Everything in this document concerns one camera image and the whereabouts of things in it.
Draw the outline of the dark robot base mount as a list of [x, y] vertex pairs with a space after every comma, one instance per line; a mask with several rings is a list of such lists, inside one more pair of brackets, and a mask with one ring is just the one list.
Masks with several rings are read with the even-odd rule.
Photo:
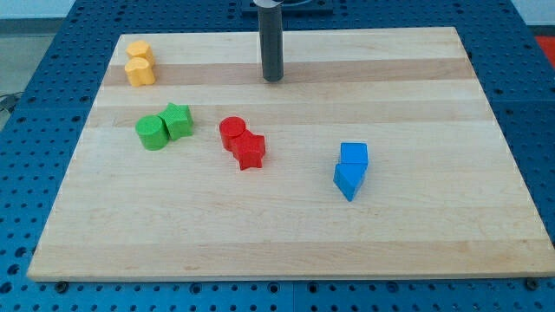
[[[240, 0], [241, 14], [243, 16], [255, 16], [258, 13], [257, 5], [253, 0]], [[303, 13], [331, 14], [334, 8], [333, 0], [283, 0], [282, 12], [287, 15]]]

